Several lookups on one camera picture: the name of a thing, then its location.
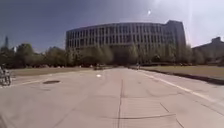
pavement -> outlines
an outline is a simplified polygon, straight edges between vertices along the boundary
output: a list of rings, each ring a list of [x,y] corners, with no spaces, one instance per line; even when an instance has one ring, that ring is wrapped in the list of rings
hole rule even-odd
[[[18,77],[12,86],[0,88],[1,124],[8,128],[223,128],[224,86],[125,68]]]

tree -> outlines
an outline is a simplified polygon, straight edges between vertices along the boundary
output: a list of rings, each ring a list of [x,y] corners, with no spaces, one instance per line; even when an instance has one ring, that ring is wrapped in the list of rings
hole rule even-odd
[[[167,44],[165,46],[165,61],[174,62],[175,61],[175,48],[173,45]]]
[[[50,66],[65,66],[66,52],[58,47],[50,47],[45,52],[45,63]]]
[[[72,49],[68,49],[66,52],[67,57],[67,66],[74,66],[75,65],[75,57],[73,56],[74,51]]]
[[[205,62],[204,56],[200,51],[194,50],[193,56],[194,56],[194,58],[193,58],[194,63],[203,64]]]
[[[16,52],[16,61],[18,67],[31,66],[33,63],[34,51],[30,44],[24,43],[18,46]]]
[[[131,45],[128,51],[128,62],[131,64],[136,64],[138,62],[138,55],[136,46],[134,44]]]
[[[42,53],[34,53],[33,54],[33,61],[32,61],[32,66],[33,67],[41,67],[45,64],[44,62],[45,55]]]
[[[188,63],[192,62],[192,49],[191,49],[191,46],[189,44],[186,46],[186,50],[185,50],[185,54],[184,54],[184,60],[186,60],[186,62],[188,62]]]
[[[0,65],[5,65],[6,68],[14,67],[15,53],[13,49],[9,49],[5,46],[0,48]]]
[[[113,53],[109,46],[102,47],[103,61],[105,64],[110,64],[113,61]]]

distant building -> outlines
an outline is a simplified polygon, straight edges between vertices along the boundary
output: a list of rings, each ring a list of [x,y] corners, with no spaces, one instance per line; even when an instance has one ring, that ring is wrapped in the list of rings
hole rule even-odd
[[[160,23],[112,23],[72,29],[66,32],[66,50],[79,54],[87,47],[118,46],[135,44],[145,51],[156,50],[164,45],[173,45],[176,56],[181,57],[186,39],[182,22]]]
[[[216,61],[224,57],[224,42],[220,37],[216,37],[210,43],[194,47],[193,50],[201,52],[208,62]]]

lawn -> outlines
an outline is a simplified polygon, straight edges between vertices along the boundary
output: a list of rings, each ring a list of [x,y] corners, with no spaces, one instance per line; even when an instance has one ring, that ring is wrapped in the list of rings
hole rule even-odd
[[[224,80],[224,67],[217,66],[157,66],[142,67],[141,69],[157,70],[168,73],[182,73]]]
[[[87,70],[90,68],[30,68],[30,69],[13,69],[10,70],[14,76],[35,76],[35,75],[45,75],[51,73],[60,73],[60,72],[72,72]]]

building facade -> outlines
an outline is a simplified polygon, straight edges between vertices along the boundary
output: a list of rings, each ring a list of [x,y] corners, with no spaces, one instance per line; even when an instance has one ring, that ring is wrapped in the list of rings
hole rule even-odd
[[[167,44],[173,45],[176,55],[186,46],[184,26],[179,21],[159,23],[113,23],[82,27],[66,32],[66,50],[79,54],[87,47],[136,45],[146,52]]]

